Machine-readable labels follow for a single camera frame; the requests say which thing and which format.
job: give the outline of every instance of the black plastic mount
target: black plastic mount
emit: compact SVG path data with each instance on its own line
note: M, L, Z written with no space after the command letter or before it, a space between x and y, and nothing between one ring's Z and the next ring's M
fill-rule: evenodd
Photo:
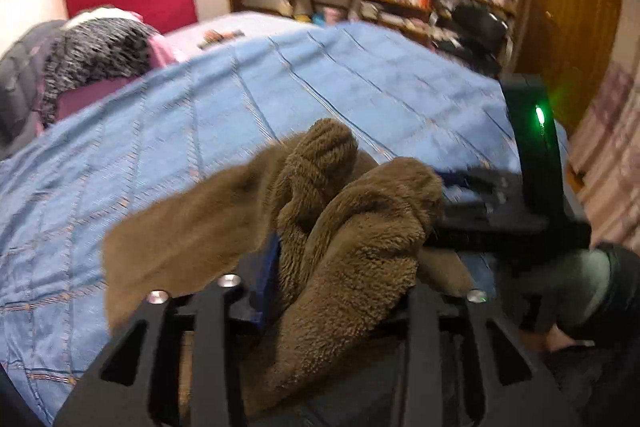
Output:
M54 427L178 426L180 338L194 330L190 425L247 425L229 309L242 284L145 300L102 350ZM374 332L405 340L393 427L578 427L546 368L491 302L444 298L418 283Z
M591 225L564 186L556 123L542 79L514 75L500 84L522 175L482 168L440 172L445 185L469 188L480 200L446 205L427 244L491 252L515 266L589 248Z

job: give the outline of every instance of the metal screw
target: metal screw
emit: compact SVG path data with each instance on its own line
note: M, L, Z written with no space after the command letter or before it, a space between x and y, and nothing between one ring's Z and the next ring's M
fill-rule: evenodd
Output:
M233 288L234 286L238 286L241 282L242 279L240 279L240 276L234 273L228 273L218 279L218 286L222 286L223 288Z
M164 304L169 300L169 294L163 290L155 290L146 296L146 301L151 304Z
M479 304L487 302L488 298L482 290L471 290L466 294L466 300Z

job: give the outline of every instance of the wooden door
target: wooden door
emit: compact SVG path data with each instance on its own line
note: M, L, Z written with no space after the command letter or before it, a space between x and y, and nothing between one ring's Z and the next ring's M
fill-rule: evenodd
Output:
M622 0L533 0L517 71L544 78L555 117L573 132L603 79Z

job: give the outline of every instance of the blue bedspread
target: blue bedspread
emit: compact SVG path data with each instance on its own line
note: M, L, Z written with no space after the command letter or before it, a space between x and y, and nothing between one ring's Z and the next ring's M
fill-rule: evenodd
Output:
M519 170L497 82L364 23L155 71L0 164L0 363L46 423L108 340L107 230L328 116L379 162Z

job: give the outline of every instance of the quilted blanket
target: quilted blanket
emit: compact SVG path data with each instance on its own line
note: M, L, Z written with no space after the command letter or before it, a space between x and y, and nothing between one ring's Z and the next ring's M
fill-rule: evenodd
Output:
M365 23L154 71L0 163L0 363L44 422L108 341L105 232L325 117L378 162L519 170L497 82Z

